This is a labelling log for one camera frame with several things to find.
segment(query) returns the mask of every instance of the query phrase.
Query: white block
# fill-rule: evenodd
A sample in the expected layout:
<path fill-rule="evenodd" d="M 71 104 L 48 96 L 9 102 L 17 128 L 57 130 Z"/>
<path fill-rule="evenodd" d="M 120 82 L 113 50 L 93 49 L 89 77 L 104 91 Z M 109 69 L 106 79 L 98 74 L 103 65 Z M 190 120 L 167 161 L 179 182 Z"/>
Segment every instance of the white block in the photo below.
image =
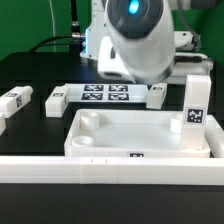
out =
<path fill-rule="evenodd" d="M 45 103 L 47 117 L 62 117 L 68 106 L 69 87 L 55 87 Z"/>
<path fill-rule="evenodd" d="M 80 183 L 80 160 L 57 156 L 1 156 L 0 183 Z"/>
<path fill-rule="evenodd" d="M 211 80 L 209 76 L 187 76 L 181 149 L 202 149 Z"/>
<path fill-rule="evenodd" d="M 224 131 L 212 116 L 207 119 L 205 136 L 214 157 L 224 158 Z"/>
<path fill-rule="evenodd" d="M 0 113 L 0 136 L 6 129 L 4 114 Z"/>
<path fill-rule="evenodd" d="M 158 83 L 153 85 L 147 95 L 146 108 L 160 110 L 166 98 L 166 94 L 167 83 Z"/>
<path fill-rule="evenodd" d="M 15 87 L 0 97 L 0 113 L 11 117 L 31 100 L 33 89 L 30 86 Z"/>
<path fill-rule="evenodd" d="M 118 184 L 223 185 L 223 159 L 122 158 Z"/>

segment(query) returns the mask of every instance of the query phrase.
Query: table surface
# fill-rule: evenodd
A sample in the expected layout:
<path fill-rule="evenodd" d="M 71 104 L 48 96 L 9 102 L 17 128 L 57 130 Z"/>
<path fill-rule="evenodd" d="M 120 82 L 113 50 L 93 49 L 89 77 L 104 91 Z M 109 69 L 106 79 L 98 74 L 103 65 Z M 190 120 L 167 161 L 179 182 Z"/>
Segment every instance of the table surface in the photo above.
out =
<path fill-rule="evenodd" d="M 224 127 L 224 72 L 215 66 L 209 113 Z M 32 101 L 6 120 L 0 155 L 64 155 L 75 111 L 145 110 L 145 104 L 70 103 L 46 118 L 44 103 L 65 83 L 112 83 L 67 53 L 16 53 L 0 62 L 0 95 L 30 85 Z M 181 110 L 184 86 L 169 85 L 163 110 Z M 0 185 L 0 223 L 223 223 L 224 187 L 158 185 Z"/>

